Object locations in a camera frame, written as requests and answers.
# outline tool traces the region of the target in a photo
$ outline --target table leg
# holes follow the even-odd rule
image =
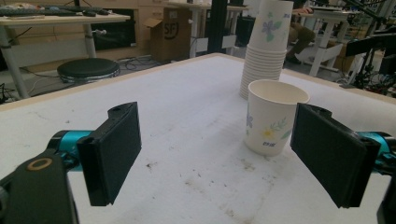
[[[231,34],[235,35],[236,33],[236,23],[238,22],[238,13],[240,11],[232,11],[232,18],[231,18]]]
[[[199,22],[199,9],[191,9],[192,12],[192,25],[191,25],[191,41],[190,41],[190,58],[195,58],[197,40],[198,40],[198,22]]]
[[[199,37],[205,37],[206,33],[206,18],[207,18],[207,10],[206,9],[202,9],[201,10],[201,16],[200,16],[200,22],[197,24],[199,27],[201,27],[201,32],[198,35]]]
[[[12,80],[14,81],[18,94],[23,99],[29,98],[30,96],[26,90],[26,86],[24,85],[20,68],[15,61],[11,46],[8,43],[7,31],[4,26],[0,26],[0,48],[4,59],[6,60],[9,73],[12,75]]]
[[[347,27],[348,27],[348,23],[347,23],[346,21],[343,21],[343,24],[342,24],[342,26],[340,27],[340,31],[338,32],[338,35],[337,35],[337,42],[336,42],[336,43],[342,44],[343,39],[344,39],[344,36],[345,36],[346,33],[347,33]],[[331,59],[327,62],[327,67],[333,67],[336,59],[337,59],[336,56],[333,57],[333,58],[331,58]]]
[[[323,37],[321,38],[318,52],[315,55],[314,63],[312,64],[309,76],[316,77],[320,64],[322,63],[323,56],[326,53],[327,44],[329,43],[330,35],[332,34],[332,28],[334,27],[334,21],[327,21],[326,30],[324,31]]]
[[[88,56],[90,58],[96,58],[95,43],[93,42],[92,28],[90,24],[84,24],[85,33],[85,46],[87,48]]]

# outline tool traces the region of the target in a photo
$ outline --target table surface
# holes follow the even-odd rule
[[[69,172],[80,223],[376,223],[389,177],[372,174],[360,208],[338,209],[289,144],[266,158],[243,143],[244,61],[211,54],[0,106],[0,176],[60,130],[94,130],[115,105],[138,102],[142,150],[114,205],[90,207]],[[355,131],[396,136],[396,100],[283,70]]]
[[[95,17],[86,16],[74,16],[74,17],[58,17],[58,16],[46,16],[43,19],[30,19],[30,20],[10,20],[6,17],[0,18],[0,25],[2,26],[27,26],[27,25],[61,25],[70,23],[102,23],[102,22],[114,22],[114,21],[126,21],[129,20],[129,16],[110,14],[107,16],[96,15]]]

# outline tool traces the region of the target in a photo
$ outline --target stool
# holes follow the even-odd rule
[[[108,59],[88,58],[64,63],[57,71],[63,82],[94,82],[116,77],[120,66]]]

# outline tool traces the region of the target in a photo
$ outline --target cardboard box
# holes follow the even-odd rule
[[[346,36],[349,36],[351,39],[364,39],[367,35],[369,26],[351,26],[346,31]]]
[[[327,44],[327,48],[335,46],[334,41],[329,41]],[[348,72],[350,65],[352,65],[353,60],[355,60],[355,56],[349,56],[346,57],[346,51],[347,51],[347,44],[343,44],[343,47],[341,48],[340,53],[338,54],[337,58],[335,59],[334,63],[334,68],[339,69],[340,71],[343,72]]]
[[[191,11],[185,8],[163,9],[163,19],[149,18],[150,54],[157,62],[186,59],[190,55]]]

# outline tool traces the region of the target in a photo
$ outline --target paper cup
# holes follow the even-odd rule
[[[285,50],[289,38],[292,7],[291,1],[262,1],[249,45],[256,49]]]
[[[257,64],[257,65],[262,65],[262,66],[283,66],[284,60],[266,60],[266,59],[258,59],[256,57],[252,56],[245,56],[245,63],[248,62],[250,64]]]
[[[245,144],[263,156],[278,155],[290,137],[297,103],[308,103],[309,95],[273,80],[256,80],[247,88]]]
[[[278,71],[272,71],[272,72],[257,72],[255,70],[251,70],[248,68],[245,68],[245,70],[244,70],[245,76],[255,79],[255,80],[279,77],[281,72],[282,72],[281,69],[279,69]]]
[[[244,63],[244,71],[245,70],[250,70],[252,73],[274,73],[274,72],[280,72],[282,70],[283,65],[267,65],[267,66],[254,66],[250,63]]]
[[[272,54],[260,54],[260,53],[256,53],[254,51],[251,50],[247,50],[246,52],[246,57],[252,57],[252,58],[256,58],[260,61],[277,61],[277,60],[284,60],[286,56],[286,51],[283,54],[279,54],[279,55],[272,55]]]
[[[279,80],[280,75],[277,76],[261,76],[261,77],[253,77],[250,75],[245,75],[244,76],[244,81],[247,82],[247,84],[250,84],[250,82],[256,81],[256,80],[261,80],[261,79],[272,79],[272,80]]]
[[[251,47],[250,45],[247,45],[247,50],[252,51],[254,53],[260,53],[265,55],[283,55],[287,52],[286,50],[271,51],[265,49],[256,49]]]
[[[254,63],[253,61],[245,60],[245,66],[256,70],[274,71],[283,67],[283,61],[281,63]]]
[[[279,55],[276,57],[271,56],[261,56],[258,54],[254,54],[251,52],[246,52],[245,59],[250,59],[256,63],[283,63],[285,60],[286,54]]]

